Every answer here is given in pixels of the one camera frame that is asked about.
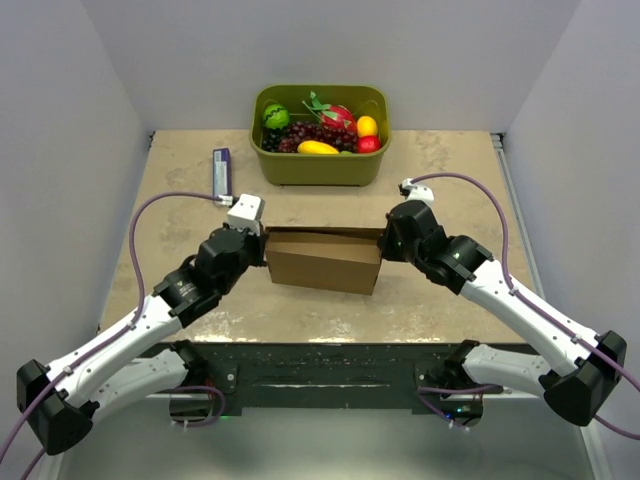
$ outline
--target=red apple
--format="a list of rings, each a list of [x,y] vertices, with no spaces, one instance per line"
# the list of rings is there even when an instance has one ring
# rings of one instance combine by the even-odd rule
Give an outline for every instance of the red apple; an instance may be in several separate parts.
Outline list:
[[[360,137],[358,140],[358,153],[373,153],[380,150],[380,139],[375,135]]]

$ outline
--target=brown box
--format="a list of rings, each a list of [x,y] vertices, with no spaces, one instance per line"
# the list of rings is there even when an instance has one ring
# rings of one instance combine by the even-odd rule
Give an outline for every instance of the brown box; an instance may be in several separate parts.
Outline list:
[[[273,283],[371,295],[380,272],[381,228],[270,227]]]

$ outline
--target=gray wall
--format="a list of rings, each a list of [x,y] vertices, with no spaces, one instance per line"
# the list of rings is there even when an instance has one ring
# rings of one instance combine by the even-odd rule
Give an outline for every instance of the gray wall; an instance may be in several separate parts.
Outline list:
[[[15,372],[95,333],[146,135],[77,0],[0,3],[0,440]],[[25,429],[0,466],[36,452]]]
[[[272,83],[365,83],[395,128],[504,131],[579,0],[82,0],[155,128],[247,128]]]
[[[583,0],[507,135],[523,216],[549,300],[629,342],[640,375],[640,3]],[[603,416],[640,432],[621,384]],[[638,444],[604,433],[616,478]]]

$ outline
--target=green plastic bin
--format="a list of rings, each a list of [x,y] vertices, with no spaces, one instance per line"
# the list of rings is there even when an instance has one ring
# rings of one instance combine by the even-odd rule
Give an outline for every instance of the green plastic bin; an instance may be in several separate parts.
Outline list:
[[[347,107],[356,119],[362,115],[373,117],[378,123],[380,150],[353,155],[302,155],[260,148],[264,109],[280,103],[289,110],[292,122],[313,120],[315,117],[302,104],[303,100],[309,103],[311,91],[316,92],[323,103]],[[380,91],[364,85],[273,85],[256,98],[250,141],[260,159],[262,173],[275,185],[368,185],[376,178],[382,156],[391,142],[387,99]]]

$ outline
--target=marble table surface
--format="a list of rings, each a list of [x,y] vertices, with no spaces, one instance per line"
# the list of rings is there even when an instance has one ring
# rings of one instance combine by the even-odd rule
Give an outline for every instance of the marble table surface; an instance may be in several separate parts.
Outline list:
[[[506,211],[511,272],[531,287],[531,278],[506,188],[486,132],[395,131],[378,177],[366,187],[282,187],[260,171],[245,130],[158,131],[136,206],[169,190],[210,193],[214,148],[228,147],[235,194],[266,200],[263,223],[299,226],[384,227],[384,214],[401,201],[406,177],[459,172],[484,183]],[[466,234],[497,254],[501,229],[482,192],[455,179],[430,183],[434,212],[449,235]],[[213,203],[170,198],[151,206],[136,234],[147,292],[194,253],[225,220]],[[106,328],[133,309],[137,287],[123,245],[102,319]],[[250,269],[219,307],[173,339],[200,342],[518,342],[495,317],[443,287],[430,284],[407,264],[383,262],[372,296],[272,284],[267,269]]]

